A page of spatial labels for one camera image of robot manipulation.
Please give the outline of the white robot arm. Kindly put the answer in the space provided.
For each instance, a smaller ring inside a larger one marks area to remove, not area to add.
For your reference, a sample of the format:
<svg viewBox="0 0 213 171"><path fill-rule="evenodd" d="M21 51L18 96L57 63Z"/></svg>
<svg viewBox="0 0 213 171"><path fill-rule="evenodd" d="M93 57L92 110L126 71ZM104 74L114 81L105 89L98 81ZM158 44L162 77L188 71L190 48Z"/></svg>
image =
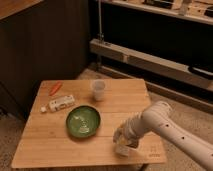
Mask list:
<svg viewBox="0 0 213 171"><path fill-rule="evenodd" d="M166 139L207 171L213 171L213 145L183 129L170 119L171 106L157 101L142 112L126 119L114 132L116 152L127 156L129 148L137 148L139 141L154 132Z"/></svg>

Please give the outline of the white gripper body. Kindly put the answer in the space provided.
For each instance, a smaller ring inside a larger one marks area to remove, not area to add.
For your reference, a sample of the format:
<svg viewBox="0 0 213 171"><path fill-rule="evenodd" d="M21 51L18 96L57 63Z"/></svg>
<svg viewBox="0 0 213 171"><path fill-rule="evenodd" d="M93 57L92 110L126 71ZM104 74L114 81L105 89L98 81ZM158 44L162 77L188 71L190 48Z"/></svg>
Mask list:
<svg viewBox="0 0 213 171"><path fill-rule="evenodd" d="M114 132L113 142L117 143L119 139L126 139L129 141L129 147L137 148L139 145L139 136L135 133L133 126L138 121L138 117L133 116L122 122Z"/></svg>

